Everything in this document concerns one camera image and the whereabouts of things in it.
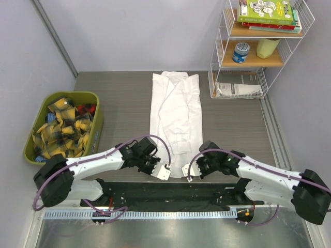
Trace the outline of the white long sleeve shirt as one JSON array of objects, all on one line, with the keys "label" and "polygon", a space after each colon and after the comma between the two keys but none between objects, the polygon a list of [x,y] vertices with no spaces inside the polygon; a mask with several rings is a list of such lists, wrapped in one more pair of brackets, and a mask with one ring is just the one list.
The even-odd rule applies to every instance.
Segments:
[{"label": "white long sleeve shirt", "polygon": [[152,76],[149,132],[158,136],[157,157],[170,162],[170,176],[183,177],[203,143],[199,75],[164,71]]}]

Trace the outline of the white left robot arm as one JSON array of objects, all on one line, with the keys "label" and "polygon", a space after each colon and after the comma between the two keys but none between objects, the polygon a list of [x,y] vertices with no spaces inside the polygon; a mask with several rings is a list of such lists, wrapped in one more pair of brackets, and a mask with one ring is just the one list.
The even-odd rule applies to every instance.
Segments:
[{"label": "white left robot arm", "polygon": [[105,206],[110,200],[110,193],[104,181],[87,181],[86,178],[106,171],[136,167],[139,172],[167,180],[171,158],[164,160],[156,156],[158,146],[155,140],[164,142],[160,137],[149,134],[85,157],[65,158],[62,154],[54,155],[33,177],[37,188],[33,210],[54,207],[67,199],[80,199],[87,205],[95,202]]}]

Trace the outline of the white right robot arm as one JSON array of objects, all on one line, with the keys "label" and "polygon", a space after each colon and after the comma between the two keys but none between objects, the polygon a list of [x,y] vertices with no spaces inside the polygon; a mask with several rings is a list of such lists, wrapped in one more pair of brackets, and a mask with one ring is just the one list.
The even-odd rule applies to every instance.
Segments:
[{"label": "white right robot arm", "polygon": [[204,142],[188,166],[188,178],[213,172],[239,178],[234,199],[276,204],[294,210],[304,220],[321,225],[330,212],[330,188],[314,171],[295,172],[259,162],[244,153]]}]

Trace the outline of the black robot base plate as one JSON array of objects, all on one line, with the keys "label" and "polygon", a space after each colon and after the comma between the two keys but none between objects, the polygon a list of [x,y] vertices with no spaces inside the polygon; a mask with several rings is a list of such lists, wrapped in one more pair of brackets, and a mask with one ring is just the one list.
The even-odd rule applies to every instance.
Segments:
[{"label": "black robot base plate", "polygon": [[95,207],[128,207],[141,212],[228,211],[231,206],[263,205],[250,200],[234,183],[156,183],[98,181],[103,193],[84,196]]}]

